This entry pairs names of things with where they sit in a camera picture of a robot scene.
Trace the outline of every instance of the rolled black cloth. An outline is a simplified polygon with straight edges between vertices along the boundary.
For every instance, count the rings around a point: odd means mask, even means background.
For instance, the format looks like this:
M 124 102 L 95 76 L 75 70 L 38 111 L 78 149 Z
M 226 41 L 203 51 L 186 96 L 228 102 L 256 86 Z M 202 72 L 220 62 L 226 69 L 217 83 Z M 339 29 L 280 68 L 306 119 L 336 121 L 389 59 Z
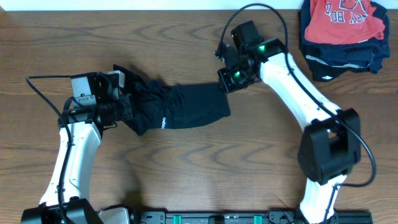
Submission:
M 126 75 L 121 91 L 132 95 L 134 119 L 124 123 L 139 136 L 154 128 L 204 126 L 231 114 L 218 83 L 163 86 L 158 80 L 145 82 L 119 65 L 113 65 L 113 70 Z

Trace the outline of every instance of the white wall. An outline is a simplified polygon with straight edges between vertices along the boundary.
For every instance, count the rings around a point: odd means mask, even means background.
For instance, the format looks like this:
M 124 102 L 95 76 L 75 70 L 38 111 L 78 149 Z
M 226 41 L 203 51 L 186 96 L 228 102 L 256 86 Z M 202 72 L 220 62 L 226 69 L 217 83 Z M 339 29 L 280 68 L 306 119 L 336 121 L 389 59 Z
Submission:
M 398 9 L 398 0 L 373 1 Z M 303 0 L 0 0 L 0 6 L 6 11 L 214 10 L 239 9 L 254 2 L 276 9 L 300 9 Z

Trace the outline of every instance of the red shirt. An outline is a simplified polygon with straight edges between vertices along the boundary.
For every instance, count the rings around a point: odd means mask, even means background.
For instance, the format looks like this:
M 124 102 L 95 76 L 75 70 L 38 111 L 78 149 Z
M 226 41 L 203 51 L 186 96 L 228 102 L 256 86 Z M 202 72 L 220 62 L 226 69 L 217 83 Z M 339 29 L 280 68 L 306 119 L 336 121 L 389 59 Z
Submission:
M 384 24 L 373 17 L 370 0 L 311 0 L 306 40 L 318 44 L 357 44 L 384 38 Z

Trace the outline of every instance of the dark cloth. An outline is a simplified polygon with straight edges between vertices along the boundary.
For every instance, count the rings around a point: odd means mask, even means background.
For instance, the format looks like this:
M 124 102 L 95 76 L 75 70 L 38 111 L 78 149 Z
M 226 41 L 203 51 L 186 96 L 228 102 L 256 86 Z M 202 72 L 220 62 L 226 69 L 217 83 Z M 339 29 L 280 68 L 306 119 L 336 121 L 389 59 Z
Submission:
M 383 40 L 373 37 L 358 44 L 316 44 L 304 38 L 305 28 L 311 21 L 310 0 L 304 0 L 299 13 L 299 49 L 313 73 L 314 80 L 328 82 L 348 70 L 377 74 L 382 68 L 382 60 L 391 54 L 388 45 L 389 18 L 386 8 L 375 2 L 371 2 L 371 5 L 376 7 L 373 16 L 382 19 L 386 27 Z
M 154 128 L 194 128 L 231 114 L 226 95 L 218 83 L 163 86 L 158 80 L 145 82 L 139 75 L 113 65 L 125 74 L 123 94 L 132 95 L 134 119 L 125 121 L 142 136 Z

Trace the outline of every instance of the wooden table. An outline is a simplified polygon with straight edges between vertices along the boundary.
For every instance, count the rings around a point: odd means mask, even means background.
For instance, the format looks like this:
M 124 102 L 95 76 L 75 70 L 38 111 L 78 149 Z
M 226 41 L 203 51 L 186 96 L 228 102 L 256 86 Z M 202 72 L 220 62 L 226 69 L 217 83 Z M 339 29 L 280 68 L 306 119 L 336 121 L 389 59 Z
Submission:
M 232 11 L 8 12 L 0 27 L 0 220 L 19 223 L 38 205 L 53 172 L 59 135 L 55 113 L 25 82 L 28 75 L 73 75 L 138 68 L 167 84 L 217 82 L 216 49 Z M 297 11 L 281 11 L 290 51 L 298 50 Z M 327 98 L 361 116 L 363 138 L 378 175 L 363 189 L 341 190 L 336 209 L 370 210 L 376 223 L 398 222 L 398 12 L 389 11 L 392 57 L 379 75 L 345 73 L 315 83 Z M 231 24 L 254 20 L 261 34 L 283 39 L 270 11 L 244 11 Z M 56 106 L 72 95 L 69 80 L 35 80 Z M 228 95 L 232 115 L 184 130 L 138 137 L 124 124 L 104 134 L 91 178 L 95 209 L 135 203 L 168 210 L 267 210 L 298 207 L 305 176 L 298 161 L 298 123 L 278 96 L 256 84 Z M 347 182 L 369 177 L 363 159 Z

